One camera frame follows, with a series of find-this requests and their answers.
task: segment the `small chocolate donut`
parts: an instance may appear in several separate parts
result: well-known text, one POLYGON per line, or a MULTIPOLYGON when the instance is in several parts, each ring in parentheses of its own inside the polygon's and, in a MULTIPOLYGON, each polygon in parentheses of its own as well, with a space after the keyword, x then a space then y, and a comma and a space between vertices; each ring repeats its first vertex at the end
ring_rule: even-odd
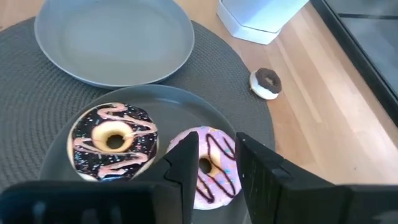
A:
POLYGON ((85 180, 130 180, 153 162, 157 127, 148 113, 123 103, 106 103, 83 113, 68 136, 68 157, 85 180), (119 137, 119 146, 110 139, 119 137))
POLYGON ((282 83, 275 71, 260 68, 250 75, 250 88, 261 98, 273 100, 282 91, 282 83))

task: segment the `chocolate drizzle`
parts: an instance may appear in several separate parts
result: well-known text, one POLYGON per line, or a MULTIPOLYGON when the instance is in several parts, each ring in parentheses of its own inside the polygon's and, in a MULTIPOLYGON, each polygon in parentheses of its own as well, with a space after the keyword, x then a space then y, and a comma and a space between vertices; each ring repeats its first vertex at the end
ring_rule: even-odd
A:
MULTIPOLYGON (((211 180, 214 181, 214 183, 230 198, 233 198, 236 195, 236 190, 235 190, 235 186, 232 183, 232 180, 228 177, 227 173, 221 169, 220 167, 218 167, 211 159, 211 147, 210 147, 210 139, 213 140, 213 142, 216 144, 216 146, 218 147, 218 149, 228 158, 231 159, 232 161, 236 161, 235 158, 235 152, 233 151, 232 147, 228 144, 227 140, 224 138, 224 142, 227 145, 229 151, 232 153, 232 156, 230 156, 221 146, 220 144, 216 141, 216 139, 209 133, 206 134, 206 143, 207 143, 207 155, 208 158, 210 160, 210 163, 217 168, 219 171, 221 171, 221 173, 225 176, 225 179, 228 181, 228 183, 230 184, 231 188, 232 188, 232 193, 229 193, 214 177, 206 174, 211 180)), ((205 181, 203 181, 203 179, 201 177, 198 177, 199 181, 203 184, 203 186, 206 188, 206 191, 208 192, 208 195, 206 195, 202 190, 200 190, 197 187, 197 192, 206 199, 206 201, 208 203, 214 203, 215 198, 213 193, 211 192, 209 186, 205 183, 205 181)))

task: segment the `donut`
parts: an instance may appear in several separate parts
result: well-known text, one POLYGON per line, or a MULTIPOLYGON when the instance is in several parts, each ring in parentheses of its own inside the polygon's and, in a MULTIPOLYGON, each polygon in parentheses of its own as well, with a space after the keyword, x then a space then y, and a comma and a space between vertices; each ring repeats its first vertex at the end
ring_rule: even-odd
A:
POLYGON ((282 91, 282 84, 275 71, 260 68, 250 75, 250 89, 265 100, 273 100, 282 91))
POLYGON ((210 210, 228 205, 242 189, 236 167, 235 143, 223 131, 202 126, 180 133, 171 140, 167 152, 192 131, 196 131, 199 137, 199 164, 205 161, 210 165, 208 170, 198 169, 193 208, 210 210))
POLYGON ((67 151, 72 167, 85 180, 131 180, 153 162, 158 142, 156 125, 145 110, 106 103, 76 120, 67 151), (109 145, 113 137, 119 137, 116 147, 109 145))

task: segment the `dark chocolate glaze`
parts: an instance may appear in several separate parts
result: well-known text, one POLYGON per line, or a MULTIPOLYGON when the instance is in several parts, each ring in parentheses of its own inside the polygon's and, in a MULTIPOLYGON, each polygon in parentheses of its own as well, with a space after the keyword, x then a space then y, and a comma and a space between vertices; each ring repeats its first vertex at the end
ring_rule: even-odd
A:
POLYGON ((267 68, 260 68, 256 72, 256 78, 259 85, 263 88, 266 88, 271 93, 276 94, 282 91, 282 83, 275 71, 267 68))
MULTIPOLYGON (((228 177, 228 175, 226 174, 226 172, 221 169, 220 167, 218 167, 213 160, 211 159, 211 147, 210 147, 210 139, 213 140, 213 142, 216 144, 216 146, 218 147, 218 149, 228 158, 231 159, 233 161, 236 161, 235 158, 235 152, 233 150, 233 148, 228 144, 227 140, 224 138, 224 142, 225 144, 228 146, 229 150, 232 152, 233 156, 230 156, 221 146, 220 144, 216 141, 216 139, 210 134, 206 134, 206 143, 207 143, 207 156, 210 160, 210 163, 217 168, 225 177, 225 179, 227 180, 227 182, 230 184, 231 188, 232 188, 232 193, 229 193, 214 177, 211 177, 210 175, 208 175, 209 178, 211 178, 214 183, 230 198, 233 198, 236 195, 236 190, 235 187, 232 183, 232 180, 228 177)), ((215 198, 213 195, 213 192, 210 190, 209 186, 207 186, 207 184, 200 178, 198 177, 199 181, 203 184, 203 186, 206 188, 206 191, 208 192, 208 195, 206 195, 203 191, 201 191, 198 187, 197 187, 197 192, 206 199, 206 201, 208 203, 214 203, 215 198)))
MULTIPOLYGON (((125 111, 113 112, 112 115, 123 117, 128 115, 132 118, 152 122, 146 111, 134 106, 124 104, 127 108, 125 111)), ((109 119, 103 119, 98 115, 98 110, 103 108, 112 108, 112 104, 101 105, 93 108, 84 117, 82 117, 72 131, 72 142, 76 138, 91 138, 91 130, 102 122, 109 121, 109 119)), ((141 125, 136 125, 132 123, 126 123, 130 125, 133 130, 144 131, 149 128, 141 125)), ((87 141, 85 144, 94 146, 92 141, 87 141)), ((157 152, 157 132, 146 134, 137 137, 131 147, 126 152, 141 152, 148 156, 148 160, 153 159, 157 152)), ((98 154, 97 152, 81 152, 73 148, 73 158, 75 162, 75 169, 82 173, 88 174, 97 180, 130 180, 135 173, 146 163, 133 164, 129 166, 122 167, 121 169, 126 170, 123 175, 106 175, 104 178, 98 177, 98 170, 101 166, 107 166, 110 164, 115 164, 117 162, 128 161, 134 159, 134 154, 98 154)))

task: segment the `chocolate glazed donut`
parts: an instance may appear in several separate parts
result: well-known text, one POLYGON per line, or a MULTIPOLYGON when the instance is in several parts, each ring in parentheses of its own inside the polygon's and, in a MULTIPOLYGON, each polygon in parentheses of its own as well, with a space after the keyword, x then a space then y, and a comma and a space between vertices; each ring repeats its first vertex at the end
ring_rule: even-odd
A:
POLYGON ((80 116, 67 149, 73 168, 85 180, 130 180, 150 166, 157 144, 157 128, 146 111, 107 103, 80 116), (121 146, 109 147, 111 136, 123 138, 121 146))

